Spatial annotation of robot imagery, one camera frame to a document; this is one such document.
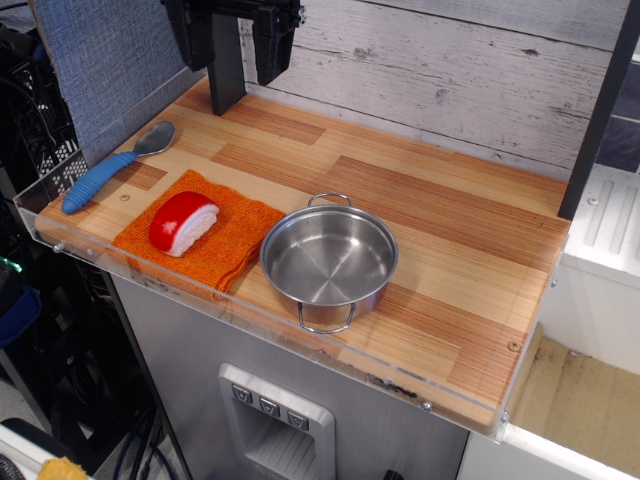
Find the stainless steel pot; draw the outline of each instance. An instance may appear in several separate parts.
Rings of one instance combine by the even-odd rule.
[[[312,205],[327,196],[341,197],[349,206]],[[322,193],[273,226],[260,262],[302,328],[336,333],[378,304],[398,264],[398,244],[379,218],[354,208],[349,197]],[[333,327],[313,328],[305,319]]]

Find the spoon handle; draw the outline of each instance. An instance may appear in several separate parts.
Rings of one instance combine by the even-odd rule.
[[[62,201],[62,211],[73,213],[84,207],[116,173],[138,158],[135,152],[113,155],[92,167],[69,189]]]

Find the orange cloth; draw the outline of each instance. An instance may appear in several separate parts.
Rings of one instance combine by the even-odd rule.
[[[217,222],[180,258],[157,250],[149,242],[149,227],[156,212],[177,193],[191,191],[210,198],[220,208]],[[228,292],[260,251],[267,232],[284,213],[263,202],[250,200],[224,185],[210,183],[199,173],[187,170],[114,240],[113,245],[137,257],[179,273],[218,291]],[[199,295],[211,296],[202,288],[176,285],[175,278],[159,269],[128,259],[129,266],[159,280],[187,287]]]

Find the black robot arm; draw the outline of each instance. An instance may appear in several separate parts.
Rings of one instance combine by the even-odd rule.
[[[300,0],[164,0],[184,62],[196,71],[215,59],[214,15],[253,20],[258,83],[289,67],[295,29],[304,23]]]

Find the toy food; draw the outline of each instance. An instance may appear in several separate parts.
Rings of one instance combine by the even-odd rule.
[[[217,221],[218,206],[206,196],[181,192],[160,207],[149,228],[149,241],[161,252],[181,257]]]
[[[68,458],[52,458],[42,464],[37,480],[87,480],[87,474]]]

